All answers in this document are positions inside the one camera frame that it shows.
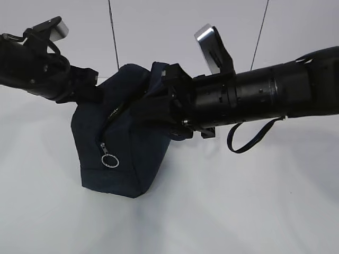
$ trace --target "fabric bag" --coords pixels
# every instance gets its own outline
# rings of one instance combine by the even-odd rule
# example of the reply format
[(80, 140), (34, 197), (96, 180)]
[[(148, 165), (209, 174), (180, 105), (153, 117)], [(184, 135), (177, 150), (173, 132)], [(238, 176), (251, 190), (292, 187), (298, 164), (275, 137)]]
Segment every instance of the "fabric bag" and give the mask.
[(155, 62), (151, 72), (125, 65), (99, 86), (104, 90), (101, 104), (78, 105), (72, 132), (83, 187), (132, 198), (149, 189), (170, 139), (163, 132), (137, 125), (129, 105), (161, 89), (166, 65)]

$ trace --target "white surface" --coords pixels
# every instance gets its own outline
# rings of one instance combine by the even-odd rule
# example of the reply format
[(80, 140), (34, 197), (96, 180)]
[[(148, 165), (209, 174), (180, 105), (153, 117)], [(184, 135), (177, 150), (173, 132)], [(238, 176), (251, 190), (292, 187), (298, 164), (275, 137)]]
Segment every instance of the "white surface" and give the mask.
[[(96, 13), (92, 19), (102, 19), (107, 28), (96, 32), (109, 45), (104, 3), (98, 3), (97, 12), (97, 1), (82, 3), (70, 3), (77, 8), (65, 11), (67, 23), (78, 23), (78, 9)], [(264, 7), (265, 1), (250, 0), (116, 1), (120, 61), (146, 67), (155, 60), (179, 62), (192, 76), (208, 74), (193, 35), (209, 22), (219, 29), (236, 70), (246, 71)], [(2, 6), (1, 21), (9, 22), (5, 10)], [(338, 45), (338, 11), (336, 1), (271, 0), (255, 67)], [(14, 30), (31, 18), (26, 16), (12, 24)], [(70, 35), (76, 32), (83, 34), (80, 26)], [(85, 50), (70, 38), (63, 47), (74, 61), (72, 50)], [(92, 59), (81, 57), (91, 65)], [(98, 68), (114, 64), (113, 57), (101, 57)], [(339, 251), (337, 116), (278, 123), (244, 155), (226, 149), (229, 127), (219, 128), (216, 139), (197, 135), (173, 142), (149, 193), (128, 199), (81, 188), (69, 127), (74, 105), (0, 87), (0, 108), (1, 253)], [(262, 125), (243, 126), (235, 145), (247, 142)]]

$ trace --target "black cylinder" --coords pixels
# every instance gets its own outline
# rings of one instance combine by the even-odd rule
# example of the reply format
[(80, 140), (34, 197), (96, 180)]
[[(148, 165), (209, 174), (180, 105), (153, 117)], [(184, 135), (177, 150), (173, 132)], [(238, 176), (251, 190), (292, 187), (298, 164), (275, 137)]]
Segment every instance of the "black cylinder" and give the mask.
[(210, 128), (285, 116), (311, 103), (312, 95), (307, 68), (293, 61), (199, 84), (193, 101), (200, 126)]
[(37, 53), (0, 36), (0, 85), (55, 99), (66, 90), (68, 65), (62, 56)]

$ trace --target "bag strap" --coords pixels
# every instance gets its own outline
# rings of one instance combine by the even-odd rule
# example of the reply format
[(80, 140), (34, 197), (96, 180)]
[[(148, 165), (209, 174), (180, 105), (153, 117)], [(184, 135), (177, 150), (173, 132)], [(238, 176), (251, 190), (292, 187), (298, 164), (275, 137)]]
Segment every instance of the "bag strap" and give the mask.
[(284, 119), (285, 119), (285, 116), (271, 120), (264, 127), (262, 127), (262, 129), (258, 132), (258, 134), (249, 143), (247, 143), (246, 145), (244, 145), (238, 150), (234, 150), (232, 143), (233, 143), (233, 137), (234, 137), (235, 131), (240, 127), (240, 125), (243, 124), (243, 123), (238, 123), (234, 125), (228, 133), (227, 146), (234, 153), (244, 153), (248, 151), (249, 149), (251, 149), (252, 147), (254, 147), (256, 144), (258, 144), (264, 138), (264, 136), (268, 133), (268, 131), (273, 127), (276, 121), (282, 121)]

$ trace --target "black robotic arm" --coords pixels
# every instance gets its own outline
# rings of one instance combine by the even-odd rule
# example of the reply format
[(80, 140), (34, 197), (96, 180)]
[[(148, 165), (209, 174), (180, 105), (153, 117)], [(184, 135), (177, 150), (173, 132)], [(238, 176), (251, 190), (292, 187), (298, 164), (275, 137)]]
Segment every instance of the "black robotic arm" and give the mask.
[[(27, 29), (23, 37), (0, 36), (0, 84), (46, 99), (100, 103), (98, 72), (71, 66), (53, 43), (67, 27), (60, 17)], [(215, 137), (215, 127), (259, 119), (339, 113), (339, 47), (320, 50), (295, 61), (236, 74), (215, 27), (195, 35), (212, 72), (191, 78), (179, 64), (162, 73), (163, 88), (131, 104), (135, 120), (163, 128), (173, 139)], [(54, 53), (47, 53), (47, 48)], [(262, 139), (270, 122), (246, 149)]]

